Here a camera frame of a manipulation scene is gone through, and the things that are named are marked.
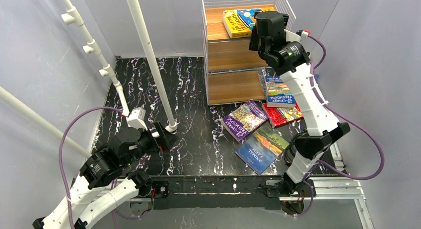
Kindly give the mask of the blue animal farm book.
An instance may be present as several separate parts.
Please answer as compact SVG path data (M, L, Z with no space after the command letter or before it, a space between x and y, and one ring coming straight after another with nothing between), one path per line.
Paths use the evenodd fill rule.
M277 130L264 124L236 150L236 154L261 175L288 146L289 142Z

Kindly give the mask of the orange 130-storey treehouse book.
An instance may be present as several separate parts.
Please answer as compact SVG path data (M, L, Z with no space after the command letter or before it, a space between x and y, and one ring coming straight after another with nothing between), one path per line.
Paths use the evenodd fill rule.
M262 11L262 8L225 10L222 23L228 36L231 39L250 37L256 24L255 14Z

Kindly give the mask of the white wire wooden shelf rack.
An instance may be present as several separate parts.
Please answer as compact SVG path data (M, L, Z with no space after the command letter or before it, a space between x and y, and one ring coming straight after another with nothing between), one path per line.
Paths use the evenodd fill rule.
M289 16L288 29L296 19L288 0L202 0L204 72L208 105L264 100L267 68L256 52L249 50L248 37L231 39L222 16L228 9L272 7Z

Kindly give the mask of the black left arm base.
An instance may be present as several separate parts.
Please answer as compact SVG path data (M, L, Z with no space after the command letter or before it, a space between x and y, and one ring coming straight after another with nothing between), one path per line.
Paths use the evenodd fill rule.
M167 198L169 194L169 182L167 180L153 177L149 186L141 189L136 198Z

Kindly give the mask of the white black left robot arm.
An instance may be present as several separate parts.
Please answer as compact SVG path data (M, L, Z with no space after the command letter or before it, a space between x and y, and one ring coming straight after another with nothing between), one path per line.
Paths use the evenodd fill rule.
M155 137L150 130L126 127L102 145L80 169L70 189L70 197L64 198L46 217L36 219L35 229L90 229L102 217L136 196L153 199L159 188L153 186L151 177L143 170L127 173L114 189L101 197L101 193L123 171L145 154L170 150L177 135L170 133L156 122Z

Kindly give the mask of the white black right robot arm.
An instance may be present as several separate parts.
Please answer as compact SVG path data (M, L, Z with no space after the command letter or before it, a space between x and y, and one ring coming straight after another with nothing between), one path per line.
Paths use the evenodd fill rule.
M296 153L281 183L283 189L293 192L303 186L310 169L323 153L351 128L328 110L327 101L311 73L313 66L309 56L301 44L304 33L297 35L286 29L288 15L259 11L254 19L249 49L258 52L280 76L296 100L307 126L306 133L290 143Z

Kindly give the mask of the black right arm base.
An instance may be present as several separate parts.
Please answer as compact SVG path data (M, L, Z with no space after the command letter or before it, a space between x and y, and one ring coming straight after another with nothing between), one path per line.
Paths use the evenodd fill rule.
M297 184L287 179L266 180L257 188L268 198L278 198L282 214L295 218L305 215L311 209L316 196L311 179Z

